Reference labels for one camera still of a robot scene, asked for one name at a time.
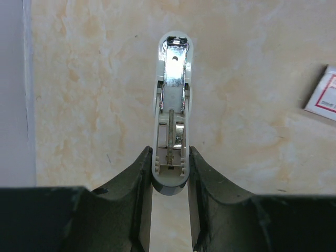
white box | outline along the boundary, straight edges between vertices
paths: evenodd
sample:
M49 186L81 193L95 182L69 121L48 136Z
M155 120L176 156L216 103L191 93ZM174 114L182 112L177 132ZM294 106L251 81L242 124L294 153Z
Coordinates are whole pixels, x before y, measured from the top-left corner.
M305 110L336 121L336 67L327 67Z

tile surface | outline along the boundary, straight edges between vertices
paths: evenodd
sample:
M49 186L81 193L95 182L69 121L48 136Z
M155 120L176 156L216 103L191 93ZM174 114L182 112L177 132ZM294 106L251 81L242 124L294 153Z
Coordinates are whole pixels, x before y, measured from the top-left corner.
M332 0L32 0L37 181L95 188L152 145L156 47L194 42L190 142L255 193L335 193L336 123L303 111L336 63ZM151 251L191 251L187 191Z

beige marble tabletop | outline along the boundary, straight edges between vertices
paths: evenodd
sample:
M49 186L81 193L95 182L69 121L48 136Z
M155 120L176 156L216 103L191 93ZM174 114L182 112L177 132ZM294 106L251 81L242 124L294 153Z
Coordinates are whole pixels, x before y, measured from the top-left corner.
M333 0L32 0L37 181L95 188L152 145L156 48L193 40L190 143L255 193L335 193L336 122L303 111L336 63ZM187 190L151 251L191 251Z

white wall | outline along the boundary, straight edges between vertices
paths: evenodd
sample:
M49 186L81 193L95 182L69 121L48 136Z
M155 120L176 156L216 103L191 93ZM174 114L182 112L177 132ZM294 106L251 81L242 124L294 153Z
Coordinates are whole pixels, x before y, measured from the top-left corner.
M29 19L30 1L0 0L0 187L36 184Z

red border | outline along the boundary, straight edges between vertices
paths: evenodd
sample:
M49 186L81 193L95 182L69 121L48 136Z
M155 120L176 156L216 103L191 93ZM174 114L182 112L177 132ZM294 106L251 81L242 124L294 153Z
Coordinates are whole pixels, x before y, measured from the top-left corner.
M331 83L331 81L333 80L333 78L336 78L336 75L332 75L332 76L331 76L331 78L330 78L328 84L327 84L326 87L324 88L324 91L322 92L322 94L321 94L319 100L317 101L317 103L315 104L315 106L318 107L318 108L325 109L325 110L328 110L328 111L331 111L331 112L336 113L336 110L334 110L334 109L329 109L329 108L326 108L326 107L324 107L324 106L319 105L319 102L321 101L322 97L324 96L324 93L326 92L326 90L327 90L328 87L330 86L330 83Z

